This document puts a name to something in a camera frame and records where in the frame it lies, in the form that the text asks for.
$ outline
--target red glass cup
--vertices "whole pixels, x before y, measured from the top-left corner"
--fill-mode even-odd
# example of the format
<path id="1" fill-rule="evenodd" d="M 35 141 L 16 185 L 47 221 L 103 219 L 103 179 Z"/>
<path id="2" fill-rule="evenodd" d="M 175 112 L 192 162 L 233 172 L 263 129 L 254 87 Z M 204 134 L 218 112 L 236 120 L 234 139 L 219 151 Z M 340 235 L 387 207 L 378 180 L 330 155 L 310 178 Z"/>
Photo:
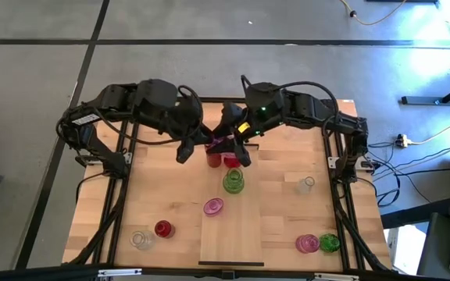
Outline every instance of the red glass cup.
<path id="1" fill-rule="evenodd" d="M 208 150 L 209 145 L 205 145 L 205 150 Z M 206 154 L 206 161 L 211 168 L 218 168 L 222 165 L 222 155 L 220 153 Z"/>
<path id="2" fill-rule="evenodd" d="M 241 166 L 241 163 L 235 157 L 223 157 L 223 164 L 230 169 L 239 168 Z"/>
<path id="3" fill-rule="evenodd" d="M 175 234 L 175 227 L 168 221 L 162 220 L 155 224 L 155 235 L 162 238 L 171 238 Z"/>

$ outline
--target white cable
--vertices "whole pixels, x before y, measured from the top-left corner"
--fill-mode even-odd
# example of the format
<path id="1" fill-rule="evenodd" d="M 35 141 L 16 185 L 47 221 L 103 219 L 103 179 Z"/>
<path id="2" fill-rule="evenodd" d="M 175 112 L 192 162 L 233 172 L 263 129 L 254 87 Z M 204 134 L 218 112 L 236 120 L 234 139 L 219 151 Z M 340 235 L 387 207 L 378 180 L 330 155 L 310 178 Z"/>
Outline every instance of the white cable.
<path id="1" fill-rule="evenodd" d="M 415 144 L 415 145 L 425 144 L 425 143 L 427 143 L 428 141 L 433 140 L 435 137 L 440 136 L 442 133 L 444 133 L 446 130 L 449 130 L 449 129 L 450 129 L 450 126 L 448 126 L 447 128 L 443 129 L 442 131 L 436 133 L 435 135 L 433 135 L 433 136 L 430 137 L 429 139 L 426 139 L 426 140 L 423 140 L 423 141 L 420 141 L 420 142 L 415 142 L 415 141 L 409 140 L 408 143 L 409 143 L 409 144 Z"/>
<path id="2" fill-rule="evenodd" d="M 444 152 L 440 153 L 439 155 L 432 155 L 433 158 L 425 159 L 425 160 L 423 160 L 423 161 L 421 161 L 421 162 L 417 162 L 417 163 L 414 163 L 414 164 L 412 164 L 412 165 L 408 165 L 408 166 L 406 166 L 406 167 L 402 167 L 402 168 L 400 168 L 400 169 L 396 169 L 395 172 L 389 172 L 389 173 L 384 174 L 383 176 L 380 176 L 380 177 L 377 178 L 377 179 L 373 179 L 373 182 L 377 182 L 378 180 L 383 179 L 385 176 L 390 176 L 390 175 L 392 175 L 392 174 L 394 174 L 394 173 L 396 173 L 396 172 L 398 172 L 398 171 L 402 171 L 403 169 L 412 168 L 412 167 L 414 167 L 414 166 L 416 166 L 416 165 L 423 164 L 423 163 L 425 163 L 425 162 L 429 162 L 430 160 L 434 160 L 434 159 L 436 159 L 436 158 L 439 158 L 439 157 L 441 157 L 442 155 L 448 154 L 449 152 L 450 152 L 450 149 L 447 150 L 447 151 L 444 151 Z"/>

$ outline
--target concrete floor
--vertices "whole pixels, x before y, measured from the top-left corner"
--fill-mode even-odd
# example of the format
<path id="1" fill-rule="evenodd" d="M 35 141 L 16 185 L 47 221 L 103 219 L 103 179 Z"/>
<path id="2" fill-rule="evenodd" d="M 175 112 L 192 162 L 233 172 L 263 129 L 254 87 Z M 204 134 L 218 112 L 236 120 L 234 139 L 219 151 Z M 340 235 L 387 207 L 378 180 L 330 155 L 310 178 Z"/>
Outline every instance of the concrete floor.
<path id="1" fill-rule="evenodd" d="M 350 1 L 364 19 L 394 3 Z M 101 0 L 0 0 L 0 37 L 89 38 Z M 117 0 L 111 1 L 100 38 L 275 38 L 450 40 L 437 8 L 406 3 L 383 23 L 364 27 L 345 16 L 338 0 Z M 55 141 L 54 125 L 68 104 L 86 46 L 0 46 L 0 269 L 10 269 L 35 204 Z M 406 133 L 421 141 L 450 124 L 450 107 L 404 106 L 403 95 L 442 96 L 450 91 L 450 47 L 350 46 L 98 46 L 80 99 L 107 84 L 150 77 L 187 84 L 201 96 L 242 96 L 239 76 L 286 83 L 313 80 L 337 98 L 354 99 L 368 118 L 370 143 Z M 317 90 L 303 90 L 325 98 Z M 408 162 L 450 146 L 449 133 L 428 144 L 396 151 Z M 377 150 L 379 156 L 390 151 Z M 59 166 L 31 267 L 58 265 L 83 169 L 66 150 Z M 417 167 L 449 165 L 450 154 Z M 450 173 L 413 177 L 431 201 L 450 196 Z M 395 187 L 388 177 L 380 191 Z M 382 213 L 426 203 L 403 180 L 397 202 Z"/>

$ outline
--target wooden board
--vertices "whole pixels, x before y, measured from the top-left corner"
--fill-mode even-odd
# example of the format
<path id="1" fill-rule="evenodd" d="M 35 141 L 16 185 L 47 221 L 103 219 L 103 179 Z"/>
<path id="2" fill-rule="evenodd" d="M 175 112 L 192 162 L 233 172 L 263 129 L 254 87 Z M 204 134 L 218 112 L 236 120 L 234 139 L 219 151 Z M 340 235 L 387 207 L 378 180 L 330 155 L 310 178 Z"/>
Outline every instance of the wooden board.
<path id="1" fill-rule="evenodd" d="M 342 112 L 356 115 L 353 101 L 339 101 L 339 105 Z M 213 128 L 220 121 L 222 105 L 204 106 L 204 122 Z M 117 142 L 115 132 L 99 123 L 98 135 L 114 149 Z M 148 141 L 167 138 L 143 126 L 138 137 Z M 295 250 L 295 239 L 299 235 L 336 234 L 320 129 L 298 130 L 280 126 L 267 132 L 265 137 L 251 139 L 251 142 L 259 144 L 259 211 L 262 259 L 265 266 L 241 268 L 341 272 L 338 252 L 301 254 Z M 208 168 L 204 149 L 196 147 L 195 153 L 181 165 L 175 161 L 177 146 L 178 144 L 155 147 L 137 145 L 116 251 L 116 265 L 180 269 L 224 268 L 198 265 L 202 232 L 202 185 L 195 175 Z M 98 173 L 100 169 L 97 166 L 88 167 L 85 176 Z M 313 177 L 316 184 L 309 194 L 299 195 L 295 192 L 295 187 L 299 179 L 305 176 Z M 365 173 L 360 173 L 359 176 L 370 180 L 370 176 Z M 102 177 L 83 185 L 63 261 L 75 258 L 98 228 L 107 183 L 108 179 Z M 361 236 L 381 262 L 391 267 L 373 188 L 368 183 L 353 183 L 352 193 Z M 156 238 L 155 246 L 150 251 L 139 251 L 130 245 L 130 235 L 134 231 L 153 229 L 160 219 L 167 219 L 176 226 L 177 232 L 172 239 Z M 355 268 L 355 252 L 348 234 L 346 240 L 350 264 Z"/>
<path id="2" fill-rule="evenodd" d="M 261 217 L 259 212 L 258 149 L 249 148 L 252 164 L 241 167 L 245 179 L 244 190 L 229 194 L 222 179 L 228 168 L 221 165 L 208 169 L 208 184 L 202 192 L 202 204 L 219 197 L 223 199 L 220 214 L 202 214 L 200 265 L 263 266 Z"/>

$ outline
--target clear glass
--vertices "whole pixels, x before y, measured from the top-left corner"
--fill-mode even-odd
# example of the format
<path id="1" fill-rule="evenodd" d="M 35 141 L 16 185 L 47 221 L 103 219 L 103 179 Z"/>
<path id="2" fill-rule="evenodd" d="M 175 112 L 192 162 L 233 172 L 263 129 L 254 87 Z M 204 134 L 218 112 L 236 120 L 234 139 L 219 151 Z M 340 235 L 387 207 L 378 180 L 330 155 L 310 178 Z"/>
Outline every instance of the clear glass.
<path id="1" fill-rule="evenodd" d="M 155 236 L 148 230 L 135 231 L 131 235 L 130 243 L 138 250 L 148 250 L 155 243 Z"/>
<path id="2" fill-rule="evenodd" d="M 311 176 L 307 176 L 305 179 L 301 179 L 298 182 L 298 193 L 300 194 L 309 193 L 315 184 L 316 181 Z"/>

